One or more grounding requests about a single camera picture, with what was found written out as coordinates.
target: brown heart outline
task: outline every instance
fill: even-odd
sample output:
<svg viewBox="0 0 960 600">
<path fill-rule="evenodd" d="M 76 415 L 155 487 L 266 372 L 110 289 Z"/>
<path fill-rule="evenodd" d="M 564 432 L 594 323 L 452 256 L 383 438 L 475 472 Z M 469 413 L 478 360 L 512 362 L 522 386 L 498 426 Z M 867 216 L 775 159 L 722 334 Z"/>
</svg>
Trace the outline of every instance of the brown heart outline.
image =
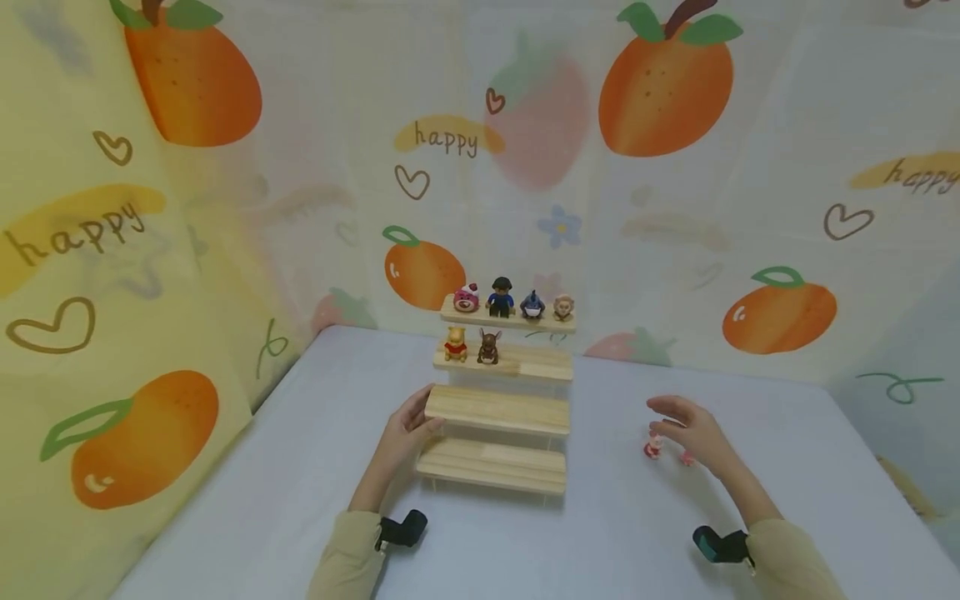
<svg viewBox="0 0 960 600">
<path fill-rule="evenodd" d="M 97 145 L 100 146 L 101 152 L 104 155 L 115 162 L 116 164 L 125 166 L 133 158 L 133 144 L 126 137 L 120 136 L 116 139 L 113 139 L 106 132 L 96 131 L 93 133 L 93 139 L 96 140 Z M 113 153 L 114 150 L 120 150 L 122 146 L 127 147 L 127 151 L 124 153 L 123 157 L 119 157 Z"/>
<path fill-rule="evenodd" d="M 846 235 L 838 236 L 834 234 L 833 231 L 830 230 L 830 215 L 832 215 L 833 211 L 836 210 L 837 208 L 840 209 L 840 223 L 847 223 L 850 219 L 859 217 L 860 215 L 866 215 L 867 222 L 861 225 L 860 227 L 854 229 L 850 233 L 847 233 Z M 826 233 L 827 237 L 829 237 L 834 242 L 839 242 L 840 240 L 845 240 L 851 235 L 854 235 L 855 233 L 858 233 L 863 229 L 866 229 L 867 227 L 870 226 L 870 224 L 874 221 L 875 218 L 876 218 L 876 214 L 872 210 L 857 210 L 853 214 L 848 215 L 847 207 L 843 203 L 837 203 L 831 206 L 827 210 L 827 214 L 824 215 L 824 233 Z"/>
<path fill-rule="evenodd" d="M 413 183 L 414 180 L 421 175 L 426 178 L 426 183 L 423 184 L 423 189 L 419 194 L 410 193 L 410 190 L 407 189 L 406 183 L 404 183 L 400 178 L 401 173 L 403 174 L 403 178 L 407 180 L 407 183 Z M 394 177 L 396 177 L 396 182 L 400 184 L 400 189 L 403 190 L 403 193 L 413 200 L 419 200 L 420 198 L 423 198 L 423 194 L 426 194 L 427 188 L 430 187 L 430 174 L 426 171 L 418 171 L 414 173 L 413 177 L 410 177 L 410 174 L 407 173 L 407 170 L 403 167 L 403 165 L 398 164 L 396 167 L 394 167 Z"/>
<path fill-rule="evenodd" d="M 20 337 L 20 334 L 16 332 L 18 327 L 33 327 L 34 329 L 41 329 L 49 333 L 56 333 L 60 331 L 60 326 L 63 324 L 63 313 L 66 312 L 66 309 L 70 307 L 71 304 L 82 304 L 86 308 L 86 335 L 84 340 L 77 344 L 76 346 L 71 346 L 69 348 L 52 348 L 49 346 L 40 346 L 24 340 Z M 93 301 L 89 298 L 84 298 L 83 296 L 74 296 L 73 298 L 68 298 L 60 303 L 60 306 L 57 307 L 57 312 L 54 314 L 54 324 L 48 325 L 40 321 L 34 321 L 33 319 L 17 319 L 16 321 L 11 321 L 7 325 L 7 337 L 14 343 L 25 348 L 27 350 L 32 350 L 34 352 L 40 352 L 42 354 L 69 354 L 70 352 L 76 352 L 77 350 L 82 350 L 90 343 L 90 338 L 93 337 L 93 328 L 97 323 L 97 310 L 93 306 Z"/>
<path fill-rule="evenodd" d="M 496 93 L 492 87 L 487 88 L 487 112 L 497 114 L 507 106 L 507 99 Z"/>
</svg>

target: table surface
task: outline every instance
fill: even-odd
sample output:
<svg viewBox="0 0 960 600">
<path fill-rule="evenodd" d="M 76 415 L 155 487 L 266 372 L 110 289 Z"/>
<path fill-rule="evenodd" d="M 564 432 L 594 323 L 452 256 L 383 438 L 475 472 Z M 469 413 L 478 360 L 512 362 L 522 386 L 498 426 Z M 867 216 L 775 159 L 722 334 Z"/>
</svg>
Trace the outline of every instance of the table surface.
<svg viewBox="0 0 960 600">
<path fill-rule="evenodd" d="M 435 346 L 324 331 L 113 600 L 301 600 L 386 418 L 425 383 L 448 381 L 431 365 Z M 564 392 L 565 498 L 544 508 L 514 492 L 401 483 L 391 517 L 416 508 L 429 525 L 416 550 L 392 552 L 379 598 L 758 597 L 744 567 L 707 564 L 690 540 L 702 524 L 742 526 L 723 489 L 673 460 L 675 448 L 656 462 L 641 453 L 654 417 L 644 400 L 668 393 L 714 413 L 851 600 L 958 597 L 960 574 L 825 391 L 576 358 Z"/>
</svg>

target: brown kangaroo figurine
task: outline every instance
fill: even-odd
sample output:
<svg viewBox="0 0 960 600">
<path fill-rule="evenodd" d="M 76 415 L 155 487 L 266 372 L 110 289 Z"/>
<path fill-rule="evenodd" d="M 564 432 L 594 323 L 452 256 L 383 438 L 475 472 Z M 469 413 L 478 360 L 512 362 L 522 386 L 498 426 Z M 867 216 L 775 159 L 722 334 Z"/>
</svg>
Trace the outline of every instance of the brown kangaroo figurine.
<svg viewBox="0 0 960 600">
<path fill-rule="evenodd" d="M 477 352 L 477 362 L 483 363 L 491 361 L 495 365 L 500 362 L 500 352 L 496 349 L 496 341 L 503 335 L 503 331 L 497 331 L 496 335 L 484 333 L 483 327 L 480 327 L 480 351 Z"/>
</svg>

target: blue flower print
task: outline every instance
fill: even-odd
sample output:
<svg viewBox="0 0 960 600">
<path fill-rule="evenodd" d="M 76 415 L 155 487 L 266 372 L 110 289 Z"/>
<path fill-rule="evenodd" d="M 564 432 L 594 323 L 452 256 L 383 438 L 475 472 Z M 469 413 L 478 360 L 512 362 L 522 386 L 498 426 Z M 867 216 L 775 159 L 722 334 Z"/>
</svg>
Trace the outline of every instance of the blue flower print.
<svg viewBox="0 0 960 600">
<path fill-rule="evenodd" d="M 564 242 L 571 246 L 580 244 L 580 225 L 583 221 L 577 215 L 568 215 L 564 208 L 554 204 L 549 219 L 539 219 L 537 228 L 550 234 L 550 248 L 556 250 Z"/>
</svg>

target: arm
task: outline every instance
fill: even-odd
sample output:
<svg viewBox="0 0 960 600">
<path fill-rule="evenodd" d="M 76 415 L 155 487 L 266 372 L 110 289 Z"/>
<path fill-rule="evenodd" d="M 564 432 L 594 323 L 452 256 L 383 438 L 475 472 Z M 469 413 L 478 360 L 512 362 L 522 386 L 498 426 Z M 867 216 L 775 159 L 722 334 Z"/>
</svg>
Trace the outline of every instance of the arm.
<svg viewBox="0 0 960 600">
<path fill-rule="evenodd" d="M 313 574 L 306 600 L 369 600 L 383 567 L 375 549 L 380 538 L 380 508 L 400 466 L 413 456 L 442 419 L 423 413 L 433 384 L 419 390 L 390 416 L 367 470 L 340 513 Z"/>
<path fill-rule="evenodd" d="M 682 445 L 727 490 L 749 531 L 747 547 L 764 598 L 846 600 L 813 540 L 783 519 L 709 411 L 679 396 L 650 398 L 647 406 L 669 418 L 650 423 L 650 429 Z"/>
</svg>

